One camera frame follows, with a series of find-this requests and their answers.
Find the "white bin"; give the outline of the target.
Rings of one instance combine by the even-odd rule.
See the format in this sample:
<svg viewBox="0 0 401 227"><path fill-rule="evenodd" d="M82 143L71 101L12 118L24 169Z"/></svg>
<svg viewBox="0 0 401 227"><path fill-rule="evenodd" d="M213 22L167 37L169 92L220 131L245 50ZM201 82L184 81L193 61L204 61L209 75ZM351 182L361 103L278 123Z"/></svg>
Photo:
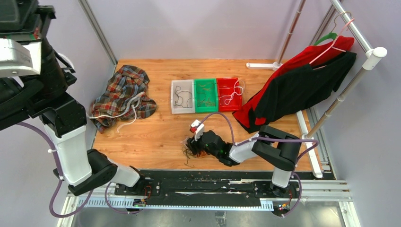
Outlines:
<svg viewBox="0 0 401 227"><path fill-rule="evenodd" d="M172 114L195 113L194 80L172 80L170 103Z"/></svg>

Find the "black garment on hanger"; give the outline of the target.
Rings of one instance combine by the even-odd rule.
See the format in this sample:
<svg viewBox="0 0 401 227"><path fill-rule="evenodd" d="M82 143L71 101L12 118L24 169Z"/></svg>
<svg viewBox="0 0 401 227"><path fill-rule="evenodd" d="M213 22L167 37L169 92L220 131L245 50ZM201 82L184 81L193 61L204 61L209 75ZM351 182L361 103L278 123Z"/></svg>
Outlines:
<svg viewBox="0 0 401 227"><path fill-rule="evenodd" d="M248 133L256 132L260 129L256 124L258 118L264 118L264 123L269 124L327 99L338 91L356 58L354 52L343 52L316 67L307 64L278 76L258 92L259 102L247 112L249 125L241 126Z"/></svg>

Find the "pink hanger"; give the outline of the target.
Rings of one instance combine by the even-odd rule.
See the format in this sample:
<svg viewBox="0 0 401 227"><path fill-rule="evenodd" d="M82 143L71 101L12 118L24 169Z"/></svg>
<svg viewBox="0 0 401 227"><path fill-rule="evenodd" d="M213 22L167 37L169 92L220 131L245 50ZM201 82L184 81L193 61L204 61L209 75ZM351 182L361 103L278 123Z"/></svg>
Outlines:
<svg viewBox="0 0 401 227"><path fill-rule="evenodd" d="M337 23L336 23L337 17L342 16L342 15L344 15L344 14L349 14L349 16L351 16L351 20L345 24L345 26L344 26L344 27L342 28L342 30L340 31L340 34L339 34L339 35L341 35L341 34L343 33L344 29L354 20L354 18L352 17L351 12L348 12L348 11L342 12L342 13L338 14L338 15L334 18L334 27L333 27L333 29L332 29L330 32L333 32L334 29L335 29L336 26L337 26ZM340 52L346 52L346 51L343 50L343 49L339 49L339 48L334 47L336 41L338 40L339 35L337 36L337 38L336 38L334 41L332 41L331 45L330 45L325 51L323 51L321 54L319 54L317 57L315 57L313 60L311 60L311 61L309 62L309 64L311 65L314 61L316 61L318 58L320 58L321 56L323 56L323 55L324 55L327 51L329 51L331 48L332 48L332 49L335 49L335 50L338 50L338 51L340 51Z"/></svg>

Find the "green hanger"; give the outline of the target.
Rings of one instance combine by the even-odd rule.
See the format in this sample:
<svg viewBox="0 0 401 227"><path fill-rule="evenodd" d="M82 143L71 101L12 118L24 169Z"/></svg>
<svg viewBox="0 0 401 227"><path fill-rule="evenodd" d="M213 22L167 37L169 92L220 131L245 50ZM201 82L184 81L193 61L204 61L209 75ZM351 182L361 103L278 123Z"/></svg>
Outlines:
<svg viewBox="0 0 401 227"><path fill-rule="evenodd" d="M324 42L324 41L327 41L327 40L332 40L332 41L334 41L336 38L337 38L337 34L336 33L334 33L334 32L329 32L328 34L326 34L326 35L324 35L324 36L322 36L321 38L319 38L314 44L313 44L313 46L318 46L319 44L321 44L322 42Z"/></svg>

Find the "plaid cloth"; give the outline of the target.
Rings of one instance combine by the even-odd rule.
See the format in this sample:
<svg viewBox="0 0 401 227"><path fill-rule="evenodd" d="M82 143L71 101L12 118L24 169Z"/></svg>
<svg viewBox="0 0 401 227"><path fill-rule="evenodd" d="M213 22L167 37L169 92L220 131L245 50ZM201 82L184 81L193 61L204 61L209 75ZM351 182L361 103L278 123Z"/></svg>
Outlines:
<svg viewBox="0 0 401 227"><path fill-rule="evenodd" d="M89 119L99 133L124 121L123 126L153 115L158 106L148 96L150 79L147 73L136 66L123 65L108 80L105 92L92 101Z"/></svg>

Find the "red bin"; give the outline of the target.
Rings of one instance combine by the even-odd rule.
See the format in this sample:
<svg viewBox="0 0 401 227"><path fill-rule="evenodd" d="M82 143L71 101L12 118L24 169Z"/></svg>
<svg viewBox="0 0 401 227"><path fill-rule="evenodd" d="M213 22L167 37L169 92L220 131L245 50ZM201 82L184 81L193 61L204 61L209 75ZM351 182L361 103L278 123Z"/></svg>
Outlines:
<svg viewBox="0 0 401 227"><path fill-rule="evenodd" d="M244 88L239 78L217 78L218 110L220 112L233 112L241 109L243 104Z"/></svg>

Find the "red garment on hanger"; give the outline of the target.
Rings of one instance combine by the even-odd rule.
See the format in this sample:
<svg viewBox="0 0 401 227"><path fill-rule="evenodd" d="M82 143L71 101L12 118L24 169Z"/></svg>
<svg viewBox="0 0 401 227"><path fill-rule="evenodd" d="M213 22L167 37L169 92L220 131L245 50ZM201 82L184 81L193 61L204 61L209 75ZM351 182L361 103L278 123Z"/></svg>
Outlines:
<svg viewBox="0 0 401 227"><path fill-rule="evenodd" d="M353 46L354 41L355 39L353 37L345 37L342 35L338 36L338 39L334 44L334 47L338 49L328 50L325 54L323 54L323 56L313 62L312 66L314 67L333 59L334 57L338 56L342 50L349 51ZM261 125L266 123L266 119L256 118L254 110L271 81L290 70L294 70L308 64L311 60L328 49L332 43L333 42L319 46L308 46L301 53L285 62L270 76L264 86L255 95L253 95L248 102L241 107L241 109L233 112L233 117L248 133L257 131Z"/></svg>

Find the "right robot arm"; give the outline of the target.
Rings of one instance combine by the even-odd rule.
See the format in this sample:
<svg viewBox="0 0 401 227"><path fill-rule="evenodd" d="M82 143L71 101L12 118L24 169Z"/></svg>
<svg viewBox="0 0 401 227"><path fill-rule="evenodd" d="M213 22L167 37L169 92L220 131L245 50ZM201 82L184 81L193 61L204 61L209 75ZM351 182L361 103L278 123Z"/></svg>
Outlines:
<svg viewBox="0 0 401 227"><path fill-rule="evenodd" d="M187 139L186 146L193 156L214 156L226 166L236 166L253 158L261 157L274 166L270 191L282 197L289 191L289 180L294 172L302 140L297 136L264 125L259 132L239 143L222 140L212 130Z"/></svg>

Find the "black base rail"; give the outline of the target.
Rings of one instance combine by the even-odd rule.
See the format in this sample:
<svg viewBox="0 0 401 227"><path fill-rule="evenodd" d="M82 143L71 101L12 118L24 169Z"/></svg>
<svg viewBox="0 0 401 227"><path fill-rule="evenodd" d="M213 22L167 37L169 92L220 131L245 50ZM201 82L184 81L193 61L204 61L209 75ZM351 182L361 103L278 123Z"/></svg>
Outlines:
<svg viewBox="0 0 401 227"><path fill-rule="evenodd" d="M261 199L273 208L299 199L301 188L293 180L274 186L271 171L143 170L133 189L117 184L114 193L145 199L149 205L177 207L260 207Z"/></svg>

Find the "green bin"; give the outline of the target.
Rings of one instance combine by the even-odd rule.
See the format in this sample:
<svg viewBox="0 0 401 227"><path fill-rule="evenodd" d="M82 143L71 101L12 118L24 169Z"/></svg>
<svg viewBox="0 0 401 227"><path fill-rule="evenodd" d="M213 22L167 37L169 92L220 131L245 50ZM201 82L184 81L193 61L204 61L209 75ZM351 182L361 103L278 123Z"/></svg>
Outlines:
<svg viewBox="0 0 401 227"><path fill-rule="evenodd" d="M216 79L194 80L195 113L218 111L218 92Z"/></svg>

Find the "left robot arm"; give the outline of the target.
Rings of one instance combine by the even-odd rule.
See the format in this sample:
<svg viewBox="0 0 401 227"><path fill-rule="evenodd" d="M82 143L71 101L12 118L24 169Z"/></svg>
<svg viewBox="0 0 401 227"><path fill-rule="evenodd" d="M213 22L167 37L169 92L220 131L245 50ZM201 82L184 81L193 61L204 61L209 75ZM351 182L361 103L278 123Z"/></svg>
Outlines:
<svg viewBox="0 0 401 227"><path fill-rule="evenodd" d="M46 37L53 19L54 7L40 6L36 0L0 3L1 129L39 117L52 146L54 173L76 196L106 183L142 194L145 179L134 167L87 149L85 108L67 93L77 80L74 68Z"/></svg>

